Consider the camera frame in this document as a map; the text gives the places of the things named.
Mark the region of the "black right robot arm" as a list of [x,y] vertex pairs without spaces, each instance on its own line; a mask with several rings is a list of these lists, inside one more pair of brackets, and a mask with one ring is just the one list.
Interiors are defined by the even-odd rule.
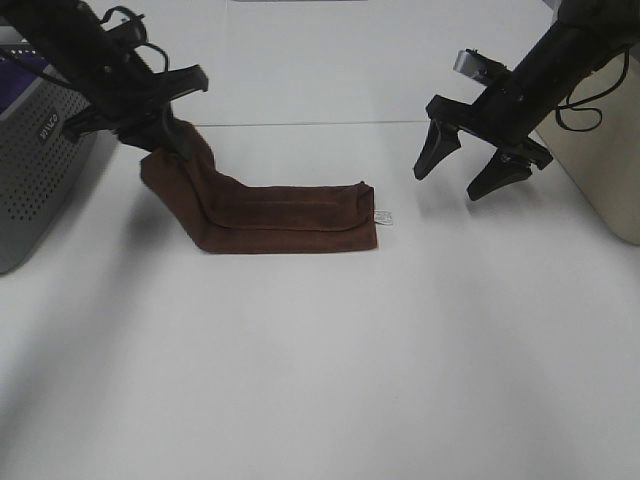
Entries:
[[484,85],[471,104],[434,96],[426,106],[430,119],[425,144],[413,167],[424,179],[460,148],[464,131],[496,149],[467,188],[471,200],[528,179],[544,169],[551,153],[530,139],[550,114],[577,109],[569,97],[588,75],[618,55],[627,57],[639,42],[636,1],[563,1],[547,32],[514,70],[478,51],[459,51],[454,69]]

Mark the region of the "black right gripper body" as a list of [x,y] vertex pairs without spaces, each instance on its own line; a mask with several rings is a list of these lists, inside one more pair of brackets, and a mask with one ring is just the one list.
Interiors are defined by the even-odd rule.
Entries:
[[552,160],[545,147],[529,138],[535,127],[535,110],[511,74],[487,86],[471,104],[436,95],[427,104],[426,113],[430,121],[437,119],[456,126],[459,131],[526,158],[540,170]]

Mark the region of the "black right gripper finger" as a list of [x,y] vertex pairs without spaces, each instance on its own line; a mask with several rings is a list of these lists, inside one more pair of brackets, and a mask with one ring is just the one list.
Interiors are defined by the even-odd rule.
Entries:
[[461,147],[459,129],[441,120],[432,119],[425,144],[414,164],[416,179],[424,179],[444,158]]
[[498,149],[469,184],[467,194],[472,201],[477,201],[497,189],[527,180],[530,176],[530,162],[526,158]]

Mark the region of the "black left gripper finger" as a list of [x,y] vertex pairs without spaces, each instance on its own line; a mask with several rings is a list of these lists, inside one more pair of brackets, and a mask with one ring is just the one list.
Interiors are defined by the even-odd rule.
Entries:
[[64,121],[62,136],[67,140],[80,140],[94,132],[117,132],[121,128],[119,122],[105,117],[95,107],[87,107]]
[[165,107],[160,115],[162,145],[183,160],[191,158],[189,138],[182,123],[176,119],[171,107]]

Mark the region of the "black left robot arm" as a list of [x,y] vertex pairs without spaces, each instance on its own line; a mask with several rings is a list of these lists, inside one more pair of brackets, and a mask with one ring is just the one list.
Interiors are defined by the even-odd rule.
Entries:
[[64,136],[76,142],[101,130],[121,143],[148,152],[163,148],[184,159],[192,154],[184,122],[175,118],[173,100],[207,91],[198,65],[155,72],[138,55],[148,47],[141,16],[119,6],[126,21],[104,27],[84,1],[4,1],[1,16],[57,71],[54,83],[80,93],[88,107],[68,118]]

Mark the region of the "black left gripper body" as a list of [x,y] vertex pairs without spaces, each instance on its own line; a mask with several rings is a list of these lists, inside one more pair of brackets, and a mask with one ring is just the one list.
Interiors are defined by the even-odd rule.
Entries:
[[176,99],[207,90],[208,77],[199,65],[169,71],[164,75],[157,92],[143,96],[127,112],[113,119],[122,128],[112,133],[125,145],[149,152],[157,148],[166,149],[160,133],[162,110],[165,107],[172,108],[172,102]]

